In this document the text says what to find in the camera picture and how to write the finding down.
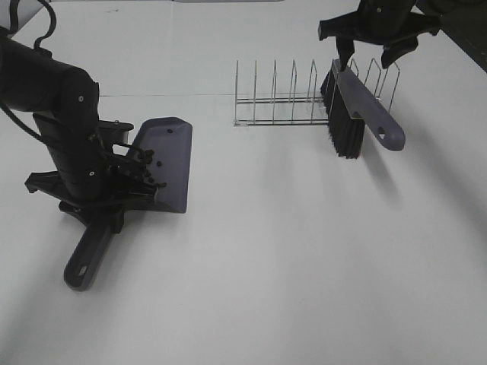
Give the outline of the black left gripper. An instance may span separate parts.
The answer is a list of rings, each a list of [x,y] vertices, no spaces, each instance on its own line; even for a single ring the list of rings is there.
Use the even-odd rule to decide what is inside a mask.
[[[99,221],[99,208],[129,198],[116,187],[123,180],[117,173],[140,175],[142,165],[127,157],[132,144],[114,145],[111,151],[103,147],[98,129],[100,119],[67,120],[48,113],[34,113],[33,120],[54,163],[55,170],[31,173],[25,182],[31,193],[43,192],[57,198],[59,210],[85,227]],[[120,233],[125,223],[125,208],[110,210],[110,230]]]

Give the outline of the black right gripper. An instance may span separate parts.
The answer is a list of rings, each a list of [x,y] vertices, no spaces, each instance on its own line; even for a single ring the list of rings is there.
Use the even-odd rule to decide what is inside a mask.
[[[356,11],[321,20],[318,37],[336,38],[340,71],[345,71],[355,53],[354,40],[385,46],[380,60],[382,68],[389,68],[417,49],[418,35],[436,35],[441,29],[438,17],[413,12],[415,4],[415,1],[361,1]]]

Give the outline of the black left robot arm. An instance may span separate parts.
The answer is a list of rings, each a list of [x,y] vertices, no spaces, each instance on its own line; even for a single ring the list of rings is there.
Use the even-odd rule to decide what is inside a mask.
[[[55,197],[80,221],[104,221],[118,233],[128,207],[155,194],[143,180],[153,152],[128,143],[133,124],[100,119],[99,95],[84,69],[1,37],[1,108],[46,146],[55,166],[31,173],[27,190]]]

